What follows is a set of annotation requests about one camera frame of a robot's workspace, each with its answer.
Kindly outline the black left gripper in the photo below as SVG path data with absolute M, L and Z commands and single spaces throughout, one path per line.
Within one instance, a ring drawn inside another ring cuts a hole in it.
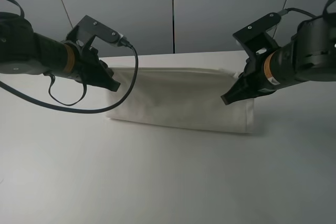
M 73 79 L 79 83 L 117 92 L 120 83 L 113 79 L 114 72 L 98 57 L 94 47 L 85 49 L 75 63 Z

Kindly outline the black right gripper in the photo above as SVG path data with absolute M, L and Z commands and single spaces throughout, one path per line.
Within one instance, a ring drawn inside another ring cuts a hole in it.
M 271 88 L 261 67 L 253 67 L 253 61 L 248 58 L 244 67 L 244 72 L 239 76 L 233 86 L 221 96 L 225 104 L 232 104 L 237 101 L 262 97 L 275 93 Z

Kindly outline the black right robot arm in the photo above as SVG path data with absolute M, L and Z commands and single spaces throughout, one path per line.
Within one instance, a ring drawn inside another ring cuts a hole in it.
M 244 71 L 222 95 L 225 104 L 271 95 L 307 81 L 335 81 L 335 14 L 305 20 L 280 47 L 267 30 L 281 20 L 270 13 L 233 34 L 248 55 Z

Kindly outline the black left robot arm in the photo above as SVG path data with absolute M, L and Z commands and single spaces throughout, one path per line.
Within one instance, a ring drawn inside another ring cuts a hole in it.
M 120 84 L 113 71 L 92 47 L 95 38 L 117 44 L 121 36 L 86 15 L 58 42 L 33 31 L 32 25 L 17 14 L 1 13 L 1 73 L 53 74 L 86 85 L 117 91 Z

